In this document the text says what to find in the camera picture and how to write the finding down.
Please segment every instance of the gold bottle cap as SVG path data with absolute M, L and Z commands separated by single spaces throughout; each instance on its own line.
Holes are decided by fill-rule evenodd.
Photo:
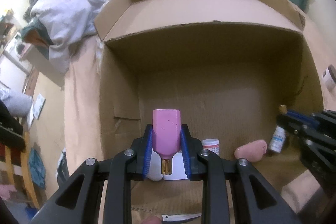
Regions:
M 283 115 L 287 114 L 287 107 L 285 105 L 279 106 L 279 112 Z
M 173 173 L 173 160 L 161 159 L 161 174 L 171 175 Z

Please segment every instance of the open cardboard box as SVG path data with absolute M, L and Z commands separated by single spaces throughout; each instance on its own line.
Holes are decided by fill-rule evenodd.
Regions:
M 106 158 L 129 148 L 157 108 L 180 109 L 193 137 L 218 138 L 221 157 L 232 160 L 237 147 L 270 141 L 280 104 L 306 114 L 327 99 L 334 105 L 319 78 L 328 61 L 318 73 L 305 15 L 288 0 L 110 0 L 95 25 L 107 46 L 100 80 Z M 298 157 L 290 146 L 255 166 L 281 190 L 305 170 Z M 132 189 L 133 208 L 146 212 L 199 213 L 201 203 L 199 182 Z

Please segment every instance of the blue gripper pad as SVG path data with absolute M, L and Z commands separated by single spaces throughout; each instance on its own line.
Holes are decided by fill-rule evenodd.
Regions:
M 151 164 L 152 148 L 153 148 L 152 132 L 153 132 L 153 128 L 151 128 L 148 133 L 146 149 L 143 155 L 143 169 L 142 169 L 143 179 L 145 179 L 146 176 L 148 175 L 149 167 Z
M 182 150 L 184 171 L 188 179 L 190 179 L 191 176 L 190 155 L 183 127 L 181 127 L 181 150 Z

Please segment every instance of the wooden chair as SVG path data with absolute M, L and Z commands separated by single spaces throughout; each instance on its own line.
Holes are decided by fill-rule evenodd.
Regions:
M 23 177 L 24 187 L 26 189 L 28 198 L 31 199 L 35 208 L 40 209 L 29 170 L 29 132 L 26 131 L 23 133 L 23 136 L 21 136 L 0 125 L 0 142 L 5 145 L 6 171 L 10 183 L 13 185 L 15 185 L 14 174 L 20 174 L 20 167 L 14 166 L 12 164 L 11 149 L 16 148 L 20 151 L 21 174 Z

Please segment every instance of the jar lid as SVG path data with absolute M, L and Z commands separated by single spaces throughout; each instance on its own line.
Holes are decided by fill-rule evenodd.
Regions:
M 206 140 L 202 140 L 202 145 L 216 145 L 219 144 L 219 140 L 218 139 L 206 139 Z

